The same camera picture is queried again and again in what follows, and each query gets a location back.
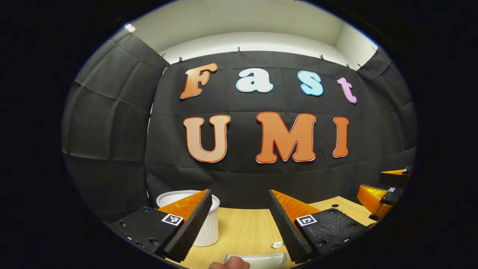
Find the white wall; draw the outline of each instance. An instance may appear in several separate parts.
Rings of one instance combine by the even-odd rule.
[[[376,53],[374,49],[378,48],[367,36],[345,22],[335,47],[354,70],[360,68],[357,64],[363,66]]]
[[[344,66],[350,63],[334,46],[297,35],[272,32],[216,34],[184,42],[158,53],[166,53],[164,59],[172,64],[177,63],[179,57],[182,57],[183,60],[187,60],[204,55],[232,52],[237,51],[238,46],[241,51],[289,52],[317,58],[320,58],[322,54],[327,61]]]

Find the white cup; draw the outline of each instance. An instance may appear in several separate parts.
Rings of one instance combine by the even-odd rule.
[[[159,208],[169,205],[173,202],[191,196],[199,191],[170,191],[161,194],[156,198]],[[212,205],[207,214],[206,220],[193,243],[195,247],[206,247],[214,244],[219,239],[219,228],[217,226],[217,208],[219,207],[219,199],[212,195]]]

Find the finger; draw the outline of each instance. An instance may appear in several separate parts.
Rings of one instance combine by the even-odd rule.
[[[242,265],[242,269],[249,269],[250,268],[250,263],[244,262],[244,265]]]
[[[244,261],[239,257],[230,257],[224,264],[228,269],[242,269]]]
[[[211,263],[211,265],[209,266],[209,269],[228,269],[225,265],[223,264],[220,264],[218,262],[213,262]]]

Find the pink letter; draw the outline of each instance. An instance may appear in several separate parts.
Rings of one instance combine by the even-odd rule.
[[[342,85],[342,89],[344,89],[344,94],[347,100],[350,103],[355,104],[357,102],[357,97],[353,96],[352,92],[350,91],[350,89],[352,88],[352,84],[348,83],[345,78],[339,78],[337,79],[337,82]]]

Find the small white object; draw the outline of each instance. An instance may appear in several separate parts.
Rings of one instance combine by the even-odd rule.
[[[188,191],[171,191],[166,192],[156,198],[156,203],[159,208],[162,208],[166,205],[169,205],[175,201],[181,200],[191,196],[199,191],[188,190]],[[193,243],[195,247],[206,247],[216,243],[219,240],[219,227],[217,220],[217,208],[219,207],[219,199],[212,195],[212,205],[209,209],[209,214],[206,217],[206,220],[199,230],[199,234],[196,237],[196,240]]]
[[[278,269],[287,262],[287,253],[275,253],[268,255],[231,255],[224,256],[223,264],[230,257],[239,257],[250,264],[250,269]]]

